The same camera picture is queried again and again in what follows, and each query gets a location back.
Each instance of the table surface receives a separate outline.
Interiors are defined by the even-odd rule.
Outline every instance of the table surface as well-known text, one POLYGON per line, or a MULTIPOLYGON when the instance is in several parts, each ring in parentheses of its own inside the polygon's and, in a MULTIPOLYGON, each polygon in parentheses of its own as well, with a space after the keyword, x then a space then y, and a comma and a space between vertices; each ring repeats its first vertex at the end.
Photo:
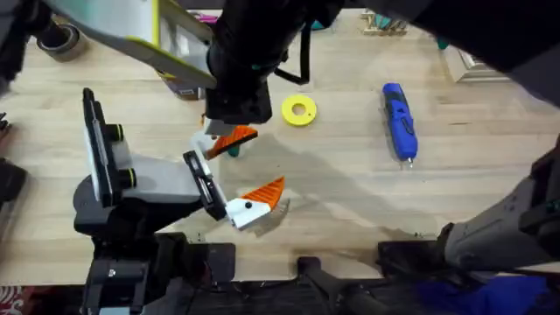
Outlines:
MULTIPOLYGON (((286 187, 267 220, 239 232, 204 211, 167 228, 204 242, 236 245, 238 280, 294 276, 299 256, 319 256, 339 277, 378 277, 377 242, 431 237, 508 194, 560 132, 560 111, 514 83, 455 84, 435 40, 361 34, 360 10, 314 32, 311 82, 269 79, 275 115, 238 158, 219 157, 229 198, 279 176, 286 187), (381 89, 402 84, 419 152, 408 170, 395 159, 381 89), (318 105, 303 128, 284 122, 283 99, 318 105)), ((72 197, 88 174, 81 90, 92 88, 108 122, 122 123, 131 149, 180 161, 200 128, 203 101, 176 98, 148 66, 89 42, 60 64, 30 43, 24 71, 0 101, 15 129, 3 154, 29 172, 20 199, 3 214, 0 284, 83 284, 93 246, 74 231, 72 197)), ((298 71, 298 40, 282 68, 298 71)))

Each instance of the blue fabric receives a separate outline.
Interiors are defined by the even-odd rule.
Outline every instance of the blue fabric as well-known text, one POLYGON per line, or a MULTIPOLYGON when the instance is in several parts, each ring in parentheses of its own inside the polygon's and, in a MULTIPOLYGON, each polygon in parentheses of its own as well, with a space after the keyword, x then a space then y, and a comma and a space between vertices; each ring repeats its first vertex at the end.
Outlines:
POLYGON ((537 297, 549 292, 546 280, 538 276, 499 276, 467 293, 447 283, 421 283, 416 288, 425 305, 461 315, 524 315, 537 297))

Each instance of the black cable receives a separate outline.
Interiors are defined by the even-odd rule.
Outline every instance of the black cable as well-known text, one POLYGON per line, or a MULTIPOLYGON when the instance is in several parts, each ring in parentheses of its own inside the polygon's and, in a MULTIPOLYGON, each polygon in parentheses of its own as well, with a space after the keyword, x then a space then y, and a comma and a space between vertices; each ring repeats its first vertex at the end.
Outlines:
POLYGON ((200 287, 194 288, 194 292, 192 293, 191 299, 189 300, 189 305, 186 307, 185 315, 189 315, 189 311, 191 310, 191 306, 193 306, 194 299, 196 298, 197 293, 199 292, 200 287))
POLYGON ((298 77, 292 73, 285 72, 280 68, 274 70, 274 74, 282 79, 296 83, 298 85, 304 85, 309 83, 310 79, 310 69, 309 69, 309 53, 311 50, 312 41, 312 24, 313 21, 307 21, 304 25, 304 29, 301 31, 301 43, 300 43, 300 53, 299 53, 299 71, 301 76, 298 77))

